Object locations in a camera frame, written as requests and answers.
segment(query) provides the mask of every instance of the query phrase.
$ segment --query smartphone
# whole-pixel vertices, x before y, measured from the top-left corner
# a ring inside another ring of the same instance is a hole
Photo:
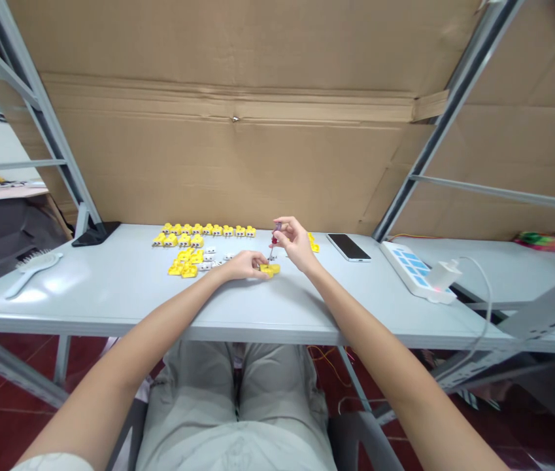
[[[331,244],[350,262],[370,262],[371,257],[346,234],[328,234]]]

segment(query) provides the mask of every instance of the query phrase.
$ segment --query hand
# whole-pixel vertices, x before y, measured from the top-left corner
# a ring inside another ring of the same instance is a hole
[[[244,278],[268,279],[268,273],[262,273],[259,268],[260,264],[268,265],[269,261],[261,252],[242,251],[230,261],[219,267],[213,268],[212,272],[220,273],[224,277],[224,281]]]
[[[277,247],[286,249],[288,258],[292,260],[299,270],[308,273],[311,269],[320,266],[314,256],[306,231],[301,223],[292,216],[280,217],[274,220],[282,223],[282,230],[275,231],[273,235],[277,239]]]

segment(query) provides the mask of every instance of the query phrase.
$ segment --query white hairbrush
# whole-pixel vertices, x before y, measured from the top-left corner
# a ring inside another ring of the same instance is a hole
[[[23,261],[16,265],[16,269],[22,273],[20,279],[15,282],[11,288],[5,291],[5,299],[15,298],[18,293],[24,288],[24,285],[35,275],[38,271],[51,268],[54,264],[59,262],[63,255],[60,253],[50,253],[49,251],[42,251],[28,256]]]

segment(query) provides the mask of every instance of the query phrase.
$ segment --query screwdriver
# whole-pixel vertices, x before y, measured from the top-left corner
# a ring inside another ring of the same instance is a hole
[[[278,222],[275,224],[275,229],[273,229],[273,238],[271,239],[271,243],[273,244],[273,246],[271,247],[271,253],[269,253],[269,262],[271,261],[271,257],[273,256],[273,249],[275,248],[275,245],[277,244],[277,237],[275,237],[275,231],[276,230],[281,230],[282,229],[282,223]]]

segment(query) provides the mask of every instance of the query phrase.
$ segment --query beige pants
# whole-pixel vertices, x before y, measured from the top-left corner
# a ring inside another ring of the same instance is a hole
[[[238,420],[294,433],[333,464],[327,405],[303,345],[246,345],[239,417],[230,343],[179,341],[164,364],[150,391],[138,470],[183,439]]]

